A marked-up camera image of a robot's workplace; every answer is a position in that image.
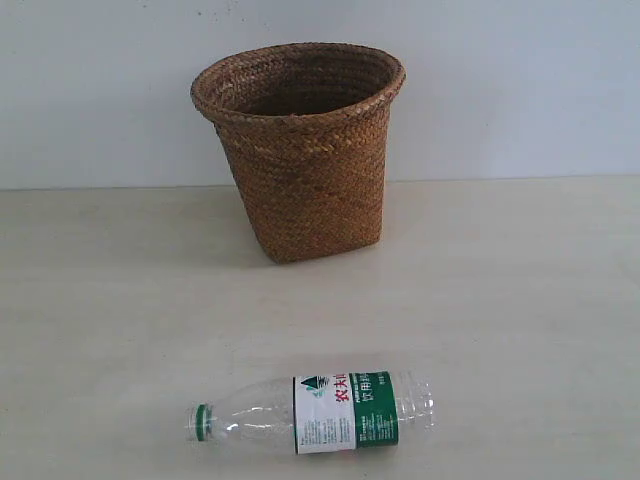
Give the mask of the clear plastic bottle green label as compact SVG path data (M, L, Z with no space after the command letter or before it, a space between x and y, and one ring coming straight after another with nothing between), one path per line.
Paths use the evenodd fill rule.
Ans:
M433 425L429 383L410 371L267 380L200 403L186 418L194 442L296 455L395 447Z

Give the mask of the brown woven wicker basket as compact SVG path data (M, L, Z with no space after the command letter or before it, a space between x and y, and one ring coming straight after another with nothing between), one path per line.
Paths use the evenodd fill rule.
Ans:
M342 254L382 235L393 55L348 43L274 45L221 59L191 84L254 235L279 264Z

